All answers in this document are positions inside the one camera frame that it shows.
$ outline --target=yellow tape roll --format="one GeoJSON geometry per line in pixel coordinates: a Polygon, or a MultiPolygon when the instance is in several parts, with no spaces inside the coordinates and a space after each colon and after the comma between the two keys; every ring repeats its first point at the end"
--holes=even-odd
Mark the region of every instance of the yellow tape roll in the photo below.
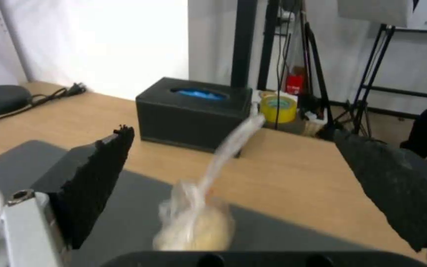
{"type": "MultiPolygon", "coordinates": [[[[259,111],[265,115],[268,122],[276,123],[276,113],[278,106],[278,97],[265,96],[259,105],[259,111]]],[[[292,122],[296,118],[296,108],[298,103],[291,98],[279,97],[279,116],[278,123],[292,122]]]]}

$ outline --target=black mat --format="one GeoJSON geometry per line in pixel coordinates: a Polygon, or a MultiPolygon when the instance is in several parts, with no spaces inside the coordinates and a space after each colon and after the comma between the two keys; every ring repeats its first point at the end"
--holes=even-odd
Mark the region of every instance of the black mat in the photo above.
{"type": "MultiPolygon", "coordinates": [[[[51,144],[30,141],[0,155],[0,189],[5,197],[29,188],[64,153],[51,144]]],[[[96,267],[124,253],[151,250],[152,238],[160,228],[158,204],[169,198],[170,190],[168,184],[123,171],[90,237],[80,250],[73,252],[72,266],[96,267]]],[[[365,250],[244,208],[232,207],[232,214],[237,231],[231,250],[365,250]]]]}

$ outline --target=table surface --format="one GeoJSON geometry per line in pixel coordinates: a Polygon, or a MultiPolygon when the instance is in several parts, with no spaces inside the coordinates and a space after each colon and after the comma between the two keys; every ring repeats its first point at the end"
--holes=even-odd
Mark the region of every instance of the table surface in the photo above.
{"type": "MultiPolygon", "coordinates": [[[[60,86],[25,85],[49,94],[60,86]]],[[[29,140],[69,149],[105,137],[120,124],[136,139],[125,169],[174,184],[202,177],[212,154],[141,142],[134,101],[85,93],[0,121],[0,154],[29,140]]],[[[388,225],[331,142],[261,129],[231,160],[213,193],[231,203],[335,237],[425,259],[388,225]]]]}

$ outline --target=black lamp base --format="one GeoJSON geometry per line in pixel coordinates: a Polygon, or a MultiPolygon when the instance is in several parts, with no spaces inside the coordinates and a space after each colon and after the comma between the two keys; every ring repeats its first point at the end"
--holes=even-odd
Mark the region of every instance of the black lamp base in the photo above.
{"type": "Polygon", "coordinates": [[[24,108],[31,94],[22,86],[0,86],[0,115],[24,108]]]}

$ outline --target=bread in plastic bag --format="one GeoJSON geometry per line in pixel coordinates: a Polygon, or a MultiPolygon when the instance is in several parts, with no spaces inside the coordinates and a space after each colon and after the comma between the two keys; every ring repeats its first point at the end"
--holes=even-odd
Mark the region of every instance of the bread in plastic bag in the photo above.
{"type": "Polygon", "coordinates": [[[234,220],[228,205],[207,193],[227,160],[236,155],[264,124],[263,115],[242,122],[217,148],[200,183],[181,181],[171,199],[159,205],[161,231],[154,238],[155,250],[226,250],[234,235],[234,220]]]}

